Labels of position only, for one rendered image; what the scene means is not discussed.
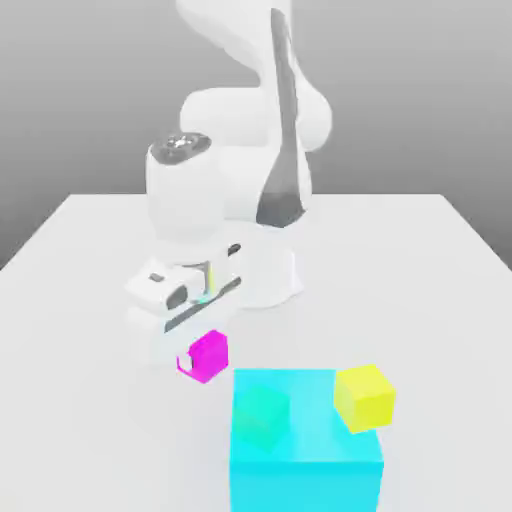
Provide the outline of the small magenta cube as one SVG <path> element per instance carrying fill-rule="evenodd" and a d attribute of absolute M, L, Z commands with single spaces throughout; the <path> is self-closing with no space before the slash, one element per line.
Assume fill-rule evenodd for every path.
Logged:
<path fill-rule="evenodd" d="M 200 382 L 208 383 L 229 365 L 227 336 L 217 330 L 211 330 L 192 343 L 186 352 L 187 361 L 176 358 L 177 370 Z"/>

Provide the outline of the large cyan box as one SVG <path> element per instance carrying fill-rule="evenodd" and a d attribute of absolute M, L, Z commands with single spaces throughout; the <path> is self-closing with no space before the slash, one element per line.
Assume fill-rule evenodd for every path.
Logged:
<path fill-rule="evenodd" d="M 352 434 L 334 407 L 332 369 L 237 369 L 237 392 L 289 395 L 289 430 L 272 451 L 237 439 L 229 455 L 231 512 L 376 512 L 384 458 L 375 431 Z"/>

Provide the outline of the small green cube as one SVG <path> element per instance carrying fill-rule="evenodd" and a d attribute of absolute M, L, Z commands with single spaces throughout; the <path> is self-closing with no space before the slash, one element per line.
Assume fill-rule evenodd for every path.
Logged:
<path fill-rule="evenodd" d="M 288 394 L 255 386 L 234 396 L 232 430 L 235 437 L 263 451 L 272 451 L 289 430 Z"/>

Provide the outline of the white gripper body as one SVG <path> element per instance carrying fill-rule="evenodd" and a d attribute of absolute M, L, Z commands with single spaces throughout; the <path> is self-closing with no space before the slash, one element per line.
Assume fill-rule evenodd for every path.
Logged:
<path fill-rule="evenodd" d="M 235 277 L 211 300 L 184 305 L 171 317 L 137 306 L 127 310 L 134 357 L 150 365 L 174 364 L 199 338 L 221 331 L 241 305 L 242 279 Z"/>

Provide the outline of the small yellow cube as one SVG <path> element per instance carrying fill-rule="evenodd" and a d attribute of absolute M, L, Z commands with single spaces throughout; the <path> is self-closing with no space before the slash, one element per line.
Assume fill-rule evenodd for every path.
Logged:
<path fill-rule="evenodd" d="M 352 434 L 392 423 L 396 389 L 375 364 L 337 371 L 334 407 Z"/>

